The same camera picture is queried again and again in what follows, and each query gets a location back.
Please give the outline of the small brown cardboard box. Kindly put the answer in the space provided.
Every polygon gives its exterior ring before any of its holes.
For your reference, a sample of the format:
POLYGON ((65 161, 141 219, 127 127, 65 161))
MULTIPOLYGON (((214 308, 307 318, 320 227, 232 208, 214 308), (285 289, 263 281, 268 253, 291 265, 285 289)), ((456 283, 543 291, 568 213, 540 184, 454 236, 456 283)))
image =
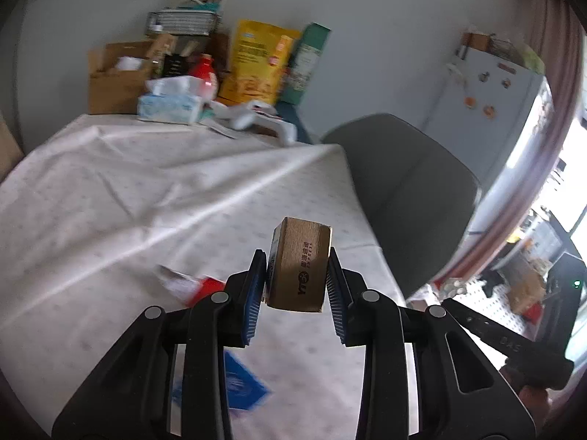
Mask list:
POLYGON ((274 229, 265 302, 274 309, 322 310, 331 247, 331 227, 285 217, 274 229))

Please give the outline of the blue snack wrapper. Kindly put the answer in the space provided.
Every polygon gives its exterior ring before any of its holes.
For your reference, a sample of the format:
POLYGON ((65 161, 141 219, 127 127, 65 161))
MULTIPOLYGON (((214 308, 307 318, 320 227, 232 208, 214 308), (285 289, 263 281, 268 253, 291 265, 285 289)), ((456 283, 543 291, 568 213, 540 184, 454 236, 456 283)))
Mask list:
MULTIPOLYGON (((180 413, 182 402, 182 378, 184 374, 186 345, 176 348, 175 366, 171 388, 171 409, 180 413)), ((249 411, 254 409, 271 391, 257 379, 232 352, 224 353, 226 370, 226 391, 231 410, 249 411)))

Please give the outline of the red and white wrapper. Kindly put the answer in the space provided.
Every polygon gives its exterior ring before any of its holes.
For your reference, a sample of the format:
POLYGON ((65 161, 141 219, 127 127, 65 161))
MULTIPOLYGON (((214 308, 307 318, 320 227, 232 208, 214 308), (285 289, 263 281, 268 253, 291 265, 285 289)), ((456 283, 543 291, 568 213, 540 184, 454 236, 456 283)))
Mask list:
POLYGON ((155 274, 165 290, 188 308, 225 288, 225 283, 215 278, 193 278, 162 265, 155 268, 155 274))

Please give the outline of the black device with green light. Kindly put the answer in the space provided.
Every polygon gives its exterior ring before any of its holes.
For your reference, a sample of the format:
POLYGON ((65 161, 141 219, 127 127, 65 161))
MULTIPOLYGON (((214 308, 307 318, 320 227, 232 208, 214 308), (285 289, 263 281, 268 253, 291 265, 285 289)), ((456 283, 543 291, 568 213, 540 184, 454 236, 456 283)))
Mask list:
POLYGON ((564 252, 548 271, 546 296, 535 340, 558 355, 565 355, 585 284, 584 261, 564 252))

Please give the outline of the white patterned tablecloth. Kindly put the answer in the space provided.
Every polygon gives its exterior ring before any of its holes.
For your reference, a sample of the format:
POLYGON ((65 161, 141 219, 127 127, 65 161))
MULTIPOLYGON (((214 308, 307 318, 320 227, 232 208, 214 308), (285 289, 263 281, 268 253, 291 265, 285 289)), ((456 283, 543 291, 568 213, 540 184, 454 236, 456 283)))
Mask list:
POLYGON ((84 115, 32 151, 1 186, 1 369, 32 418, 50 430, 146 307, 179 308, 159 267, 224 280, 285 217, 402 301, 336 145, 84 115))

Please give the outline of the grey chair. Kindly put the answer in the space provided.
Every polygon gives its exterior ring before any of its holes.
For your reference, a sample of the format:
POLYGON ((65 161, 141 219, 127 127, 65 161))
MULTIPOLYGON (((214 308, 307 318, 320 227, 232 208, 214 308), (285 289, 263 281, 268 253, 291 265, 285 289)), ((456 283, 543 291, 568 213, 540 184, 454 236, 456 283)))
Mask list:
POLYGON ((461 246, 481 200, 477 177, 440 143, 389 113, 334 128, 356 195, 402 294, 432 281, 461 246))

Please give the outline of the white refrigerator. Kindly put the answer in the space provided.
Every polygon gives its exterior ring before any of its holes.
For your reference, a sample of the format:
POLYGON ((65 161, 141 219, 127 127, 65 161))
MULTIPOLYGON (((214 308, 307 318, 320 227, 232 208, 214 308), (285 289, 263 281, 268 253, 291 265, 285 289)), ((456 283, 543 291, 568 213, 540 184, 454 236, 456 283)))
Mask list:
POLYGON ((472 48, 447 68, 425 132, 487 191, 506 165, 517 163, 521 145, 548 121, 550 87, 543 74, 472 48))

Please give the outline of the blue tissue box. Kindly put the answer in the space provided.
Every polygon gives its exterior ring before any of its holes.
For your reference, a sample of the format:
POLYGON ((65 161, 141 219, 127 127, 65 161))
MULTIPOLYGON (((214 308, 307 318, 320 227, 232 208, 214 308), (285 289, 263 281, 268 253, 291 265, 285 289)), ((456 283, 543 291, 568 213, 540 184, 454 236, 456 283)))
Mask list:
POLYGON ((204 99, 199 94, 201 84, 200 78, 191 76, 146 81, 146 93, 137 102, 137 118, 180 125, 196 123, 204 106, 204 99))

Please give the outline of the white game controller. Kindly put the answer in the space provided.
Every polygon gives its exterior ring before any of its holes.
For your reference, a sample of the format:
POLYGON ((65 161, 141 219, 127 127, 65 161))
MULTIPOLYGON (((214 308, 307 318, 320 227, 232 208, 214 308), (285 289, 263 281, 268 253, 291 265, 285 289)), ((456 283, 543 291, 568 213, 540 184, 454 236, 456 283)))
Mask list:
POLYGON ((247 131, 261 129, 262 134, 278 139, 281 146, 292 146, 298 141, 296 126, 282 119, 272 105, 259 100, 236 105, 212 101, 199 123, 232 139, 241 138, 247 131))

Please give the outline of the open brown cardboard box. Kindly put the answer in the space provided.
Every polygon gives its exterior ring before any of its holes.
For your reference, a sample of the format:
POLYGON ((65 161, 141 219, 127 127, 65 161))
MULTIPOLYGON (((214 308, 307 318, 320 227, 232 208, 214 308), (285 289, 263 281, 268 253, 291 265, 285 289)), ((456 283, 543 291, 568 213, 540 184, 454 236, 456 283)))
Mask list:
POLYGON ((110 43, 88 52, 89 114, 136 114, 138 98, 152 72, 152 44, 152 40, 110 43), (139 59, 139 69, 117 69, 122 57, 139 59))

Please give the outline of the red bottle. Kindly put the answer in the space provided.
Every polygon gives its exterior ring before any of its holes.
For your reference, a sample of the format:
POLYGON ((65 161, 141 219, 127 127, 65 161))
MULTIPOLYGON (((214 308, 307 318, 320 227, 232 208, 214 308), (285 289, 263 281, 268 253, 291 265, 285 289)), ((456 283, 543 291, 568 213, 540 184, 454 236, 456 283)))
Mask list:
POLYGON ((213 59, 208 54, 202 54, 198 62, 188 72, 190 77, 196 77, 199 81, 197 94, 208 101, 217 96, 219 84, 216 72, 213 68, 213 59))

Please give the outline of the yellow snack bag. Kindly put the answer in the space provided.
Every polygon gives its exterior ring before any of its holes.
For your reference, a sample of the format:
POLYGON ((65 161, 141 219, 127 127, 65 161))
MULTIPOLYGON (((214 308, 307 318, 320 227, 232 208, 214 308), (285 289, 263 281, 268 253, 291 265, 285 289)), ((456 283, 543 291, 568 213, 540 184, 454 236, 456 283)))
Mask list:
POLYGON ((235 103, 258 100, 274 105, 289 56, 300 36, 298 30, 241 20, 219 98, 235 103))

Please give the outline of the green tall box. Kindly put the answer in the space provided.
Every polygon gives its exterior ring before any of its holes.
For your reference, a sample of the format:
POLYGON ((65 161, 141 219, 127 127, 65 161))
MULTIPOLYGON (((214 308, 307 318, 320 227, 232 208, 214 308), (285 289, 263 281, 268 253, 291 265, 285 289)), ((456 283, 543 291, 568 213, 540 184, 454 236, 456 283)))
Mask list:
POLYGON ((316 22, 310 23, 303 30, 288 60, 280 101, 290 105, 300 104, 320 62, 330 32, 329 28, 316 22))

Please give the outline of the pink curtain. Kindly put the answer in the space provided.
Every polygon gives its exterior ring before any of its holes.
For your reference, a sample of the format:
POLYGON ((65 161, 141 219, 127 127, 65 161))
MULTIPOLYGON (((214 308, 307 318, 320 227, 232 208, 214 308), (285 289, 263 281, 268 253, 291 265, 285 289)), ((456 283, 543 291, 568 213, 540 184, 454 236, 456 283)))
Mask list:
POLYGON ((470 278, 504 246, 544 184, 579 105, 586 0, 522 0, 521 22, 530 49, 545 64, 552 91, 548 118, 541 121, 531 111, 506 151, 506 183, 493 183, 475 212, 485 216, 485 226, 433 278, 436 284, 470 278))

